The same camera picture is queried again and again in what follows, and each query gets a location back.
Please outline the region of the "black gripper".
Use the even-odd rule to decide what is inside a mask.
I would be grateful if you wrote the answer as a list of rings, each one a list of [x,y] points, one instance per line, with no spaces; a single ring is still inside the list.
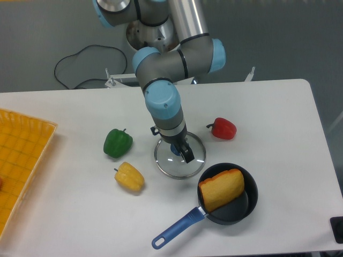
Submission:
[[[193,151],[185,139],[187,135],[186,126],[177,127],[172,130],[162,130],[157,126],[153,126],[150,129],[153,135],[159,135],[165,142],[174,145],[186,163],[194,160]]]

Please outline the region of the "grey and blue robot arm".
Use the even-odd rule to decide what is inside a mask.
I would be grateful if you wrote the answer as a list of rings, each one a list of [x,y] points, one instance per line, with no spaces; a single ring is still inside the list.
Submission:
[[[186,163],[194,159],[175,82],[220,70],[226,63],[222,42],[210,37],[200,1],[93,1],[99,20],[114,27],[137,21],[161,28],[171,22],[179,42],[161,53],[150,42],[133,56],[132,66],[155,128]]]

